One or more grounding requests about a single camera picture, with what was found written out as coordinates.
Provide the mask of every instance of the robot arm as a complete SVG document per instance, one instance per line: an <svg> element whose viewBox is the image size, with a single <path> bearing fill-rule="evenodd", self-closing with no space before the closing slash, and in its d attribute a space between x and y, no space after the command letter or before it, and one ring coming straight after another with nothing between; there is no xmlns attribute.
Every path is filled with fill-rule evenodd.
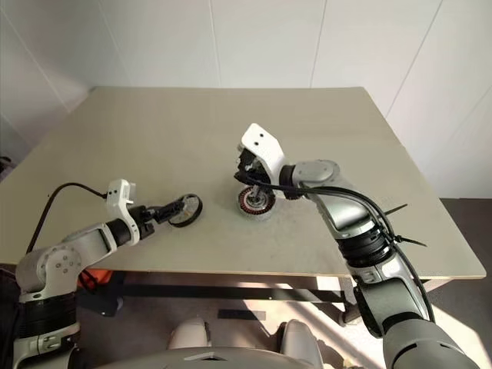
<svg viewBox="0 0 492 369"><path fill-rule="evenodd" d="M417 288L411 264L399 251L392 230L381 222L377 205L354 191L336 163L289 165L278 141L256 124L243 135L240 149L235 177L252 186L247 196L239 197L241 209L255 215L251 206L262 198L274 203L275 195L291 200L305 196L316 204L356 282L354 294L367 329L383 337L388 368L477 368L428 320L425 290Z"/></svg>
<svg viewBox="0 0 492 369"><path fill-rule="evenodd" d="M70 367L78 352L75 292L80 273L118 247L134 246L152 234L152 220L183 227L201 213L201 200L194 194L163 207L127 209L133 204L134 187L124 179L109 185L106 208L115 220L75 232L60 244L28 253L19 262L15 277L21 288L21 326L14 341L14 369L21 364L38 369L43 365Z"/></svg>

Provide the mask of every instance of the wall panel seam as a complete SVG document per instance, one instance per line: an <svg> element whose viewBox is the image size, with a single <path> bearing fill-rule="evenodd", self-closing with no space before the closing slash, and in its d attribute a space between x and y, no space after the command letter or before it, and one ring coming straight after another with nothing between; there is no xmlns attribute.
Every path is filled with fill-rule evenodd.
<svg viewBox="0 0 492 369"><path fill-rule="evenodd" d="M488 93L492 90L492 85L490 85L485 92L477 99L477 102L471 107L470 111L464 116L464 118L461 120L460 124L456 126L456 128L453 130L453 133L449 136L449 138L444 142L440 148L436 150L436 152L432 155L433 160L427 161L427 164L422 167L422 171L427 171L427 169L430 169L432 163L434 162L434 159L438 158L439 155L444 151L444 149L447 147L447 144L451 142L451 140L456 137L458 132L460 131L461 127L466 124L468 121L468 118L477 110L478 106L481 104L481 102L485 99L485 97L488 95Z"/></svg>
<svg viewBox="0 0 492 369"><path fill-rule="evenodd" d="M23 49L25 50L25 52L28 53L29 58L31 58L32 62L35 64L35 66L38 69L39 73L41 73L41 75L43 76L43 78L46 80L46 83L48 83L48 86L53 91L53 93L55 94L56 98L63 105L63 107L65 108L65 110L67 111L67 113L70 113L70 109L68 108L68 106L63 101L62 97L58 93L58 90L52 84L51 80L46 75L45 70L41 67L41 65L36 60L34 54L32 54L31 50L29 50L28 46L25 44L24 40L22 39L21 35L18 33L17 29L15 28L14 24L11 22L10 18L7 16L7 13L4 11L3 7L0 7L0 12L5 17L5 20L7 21L8 25L12 28L12 31L15 33L15 36L18 38L18 41L21 43L21 45L22 45Z"/></svg>
<svg viewBox="0 0 492 369"><path fill-rule="evenodd" d="M26 137L24 137L24 135L17 129L17 127L15 127L15 125L12 123L12 121L7 117L7 115L5 115L5 113L3 111L0 111L0 116L2 117L2 119L4 121L7 122L8 125L10 125L10 128L18 134L18 136L21 138L21 140L23 140L23 142L25 143L26 146L29 147L29 150L32 150L32 148L34 147L34 145L31 143L30 140L28 140Z"/></svg>
<svg viewBox="0 0 492 369"><path fill-rule="evenodd" d="M318 55L318 52L320 50L321 34L323 33L324 14L326 13L327 3L328 3L328 0L324 0L323 12L321 13L320 31L319 31L319 34L317 35L316 51L314 52L314 61L313 61L313 68L311 69L311 78L310 78L310 81L309 81L309 88L312 88L313 87L314 71L316 69L316 64L317 64L317 55Z"/></svg>
<svg viewBox="0 0 492 369"><path fill-rule="evenodd" d="M217 35L215 34L215 19L214 19L214 8L212 5L212 0L208 0L208 10L210 11L212 42L214 43L215 65L216 65L217 74L218 74L218 87L222 87L221 60L220 60L219 54L218 54Z"/></svg>
<svg viewBox="0 0 492 369"><path fill-rule="evenodd" d="M408 76L410 75L411 70L412 70L412 68L413 68L413 67L414 67L414 65L415 65L415 62L416 62L416 60L417 60L417 58L418 58L418 55L421 53L421 49L422 49L422 47L424 46L425 40L427 40L427 37L428 37L429 33L431 32L432 26L434 25L434 21L436 20L437 15L439 14L439 11L440 11L440 6L443 4L443 1L444 1L444 0L440 0L439 5L437 6L436 12L434 13L434 17L432 17L432 19L430 20L429 27L427 27L427 30L426 30L426 32L425 32L425 35L424 35L424 37L422 38L422 42L421 42L421 44L419 45L419 47L418 47L418 49L417 49L417 52L415 53L414 58L412 59L412 61L411 61L411 63L410 63L410 66L408 67L407 73L405 74L405 76L404 76L404 77L403 77L403 79L401 80L400 86L398 87L398 90L397 90L396 94L394 95L393 101L391 102L390 107L389 107L389 109L387 110L387 113L384 115L384 117L385 117L385 118L387 118L387 117L388 117L388 115L391 113L391 110L393 109L394 103L395 103L395 102L396 102L396 100L398 99L398 96L400 95L400 92L401 92L401 90L403 89L403 86L404 86L405 82L406 82L406 81L407 81L407 79L408 79Z"/></svg>
<svg viewBox="0 0 492 369"><path fill-rule="evenodd" d="M128 73L128 69L126 68L126 64L125 64L125 61L123 60L123 57L121 56L121 51L120 51L118 42L116 41L116 37L113 34L113 31L111 30L111 27L109 25L108 19L107 19L106 14L105 14L105 11L102 8L101 0L97 0L97 1L98 1L98 7L99 7L99 14L102 17L102 21L105 23L106 30L108 31L109 37L110 37L111 41L113 42L113 46L115 47L116 55L118 56L118 58L121 62L121 65L123 66L123 70L125 71L126 78L130 82L130 86L134 87L133 80L131 79L130 74Z"/></svg>

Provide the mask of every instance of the white wall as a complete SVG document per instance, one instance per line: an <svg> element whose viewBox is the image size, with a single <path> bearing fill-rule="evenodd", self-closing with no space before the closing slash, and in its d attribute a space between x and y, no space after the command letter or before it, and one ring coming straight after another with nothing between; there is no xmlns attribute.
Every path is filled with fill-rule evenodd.
<svg viewBox="0 0 492 369"><path fill-rule="evenodd" d="M492 198L490 0L0 1L16 160L97 85L362 85L440 196Z"/></svg>

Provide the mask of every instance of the gray robot arm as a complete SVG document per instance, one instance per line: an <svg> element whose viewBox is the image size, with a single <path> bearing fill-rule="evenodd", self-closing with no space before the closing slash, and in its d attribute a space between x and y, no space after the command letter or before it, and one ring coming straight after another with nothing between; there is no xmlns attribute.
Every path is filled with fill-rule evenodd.
<svg viewBox="0 0 492 369"><path fill-rule="evenodd" d="M271 198L262 197L262 191L275 191L289 199L304 196L316 204L356 282L354 294L367 329L383 337L388 368L477 368L428 320L425 291L422 294L417 288L409 270L412 267L398 252L395 237L388 235L377 209L354 193L336 163L320 160L289 165L278 141L256 124L243 135L239 148L235 177L253 186L252 204L259 198ZM330 188L324 194L331 196L321 195L322 188Z"/></svg>

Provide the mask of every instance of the black frame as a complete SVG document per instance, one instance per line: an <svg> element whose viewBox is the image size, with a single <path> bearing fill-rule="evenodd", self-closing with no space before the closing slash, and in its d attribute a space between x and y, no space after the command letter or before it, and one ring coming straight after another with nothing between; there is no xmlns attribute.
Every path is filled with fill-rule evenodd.
<svg viewBox="0 0 492 369"><path fill-rule="evenodd" d="M78 289L78 305L106 317L113 317L121 306L124 296L140 298L220 298L230 300L272 300L311 302L323 312L345 325L360 317L355 299L347 282L341 285L344 291L286 288L244 288L216 286L188 286L170 284L126 284L127 272L114 271L107 284L87 291ZM343 303L344 311L333 303Z"/></svg>

